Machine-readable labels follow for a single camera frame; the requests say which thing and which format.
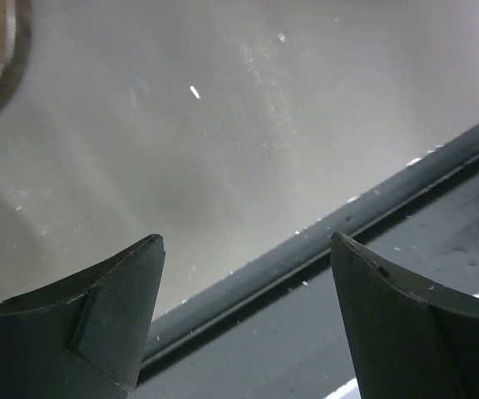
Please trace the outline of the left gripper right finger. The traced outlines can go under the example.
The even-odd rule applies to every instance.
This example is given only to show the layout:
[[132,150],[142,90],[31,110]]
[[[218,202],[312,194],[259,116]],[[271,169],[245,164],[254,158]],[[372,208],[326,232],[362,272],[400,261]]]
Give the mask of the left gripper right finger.
[[333,235],[333,278],[363,398],[479,398],[479,298]]

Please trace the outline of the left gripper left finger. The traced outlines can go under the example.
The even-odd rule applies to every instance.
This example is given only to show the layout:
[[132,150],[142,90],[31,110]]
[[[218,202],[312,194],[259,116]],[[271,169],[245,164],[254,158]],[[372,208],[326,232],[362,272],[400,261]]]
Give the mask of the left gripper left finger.
[[0,398],[126,398],[136,388],[165,262],[149,235],[0,303]]

